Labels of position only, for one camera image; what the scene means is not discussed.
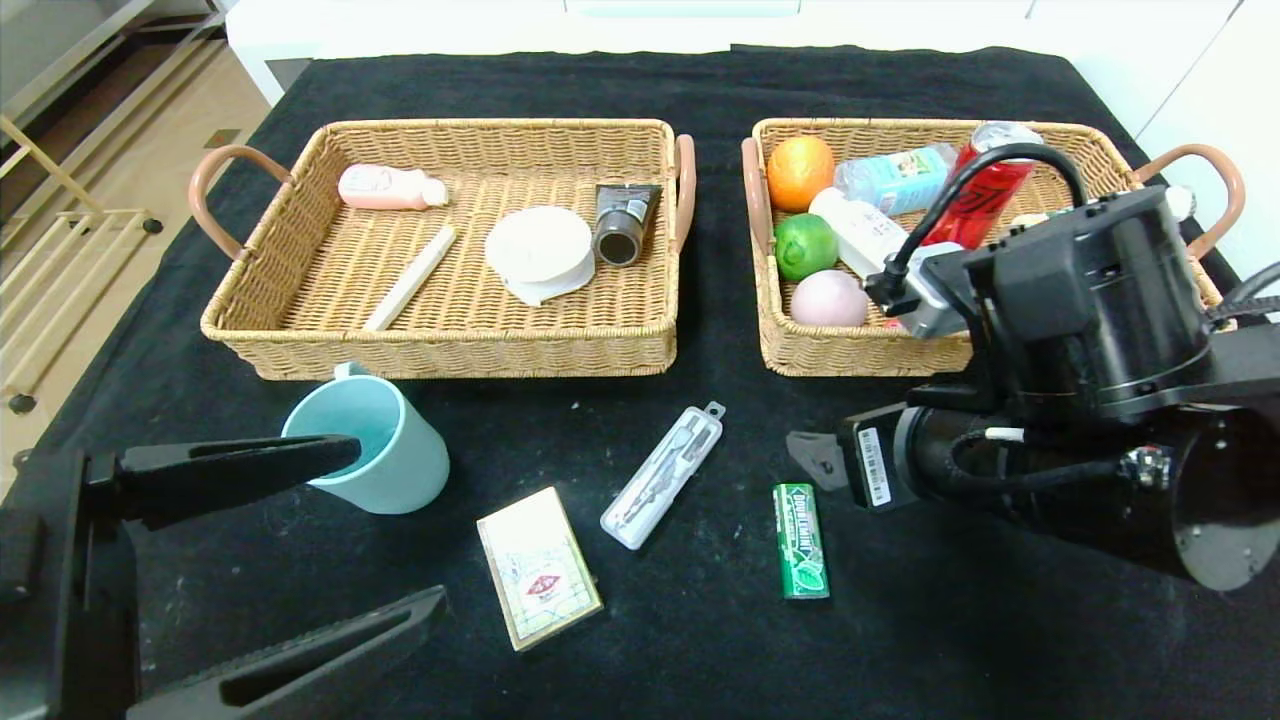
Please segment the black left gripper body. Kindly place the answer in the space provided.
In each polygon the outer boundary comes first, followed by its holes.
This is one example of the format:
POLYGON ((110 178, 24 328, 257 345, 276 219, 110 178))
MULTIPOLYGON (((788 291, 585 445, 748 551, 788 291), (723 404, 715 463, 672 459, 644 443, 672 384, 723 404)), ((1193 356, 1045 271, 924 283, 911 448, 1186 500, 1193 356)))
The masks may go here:
POLYGON ((3 502, 5 719, 122 719, 138 698, 134 547, 97 469, 29 454, 3 502))

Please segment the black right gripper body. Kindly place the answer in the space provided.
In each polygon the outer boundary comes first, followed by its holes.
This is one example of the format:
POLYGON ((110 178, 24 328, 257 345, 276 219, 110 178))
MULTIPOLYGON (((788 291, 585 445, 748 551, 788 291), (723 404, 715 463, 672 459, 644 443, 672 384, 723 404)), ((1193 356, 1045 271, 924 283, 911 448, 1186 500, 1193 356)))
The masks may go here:
POLYGON ((895 404, 844 419, 844 451, 855 503, 892 512, 916 502, 987 510, 1009 491, 1012 450, 987 439, 1009 418, 895 404))

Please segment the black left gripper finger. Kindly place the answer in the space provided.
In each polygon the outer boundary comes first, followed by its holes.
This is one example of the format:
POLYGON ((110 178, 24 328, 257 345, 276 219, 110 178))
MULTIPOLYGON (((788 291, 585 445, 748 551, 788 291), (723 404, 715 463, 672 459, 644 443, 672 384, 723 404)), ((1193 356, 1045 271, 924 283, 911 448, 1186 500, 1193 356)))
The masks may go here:
POLYGON ((159 530, 344 470, 361 452, 347 434, 140 446, 88 464, 84 505, 92 518, 159 530))
POLYGON ((428 643, 448 614, 434 585, 209 669, 127 711, 128 719, 338 719, 428 643))

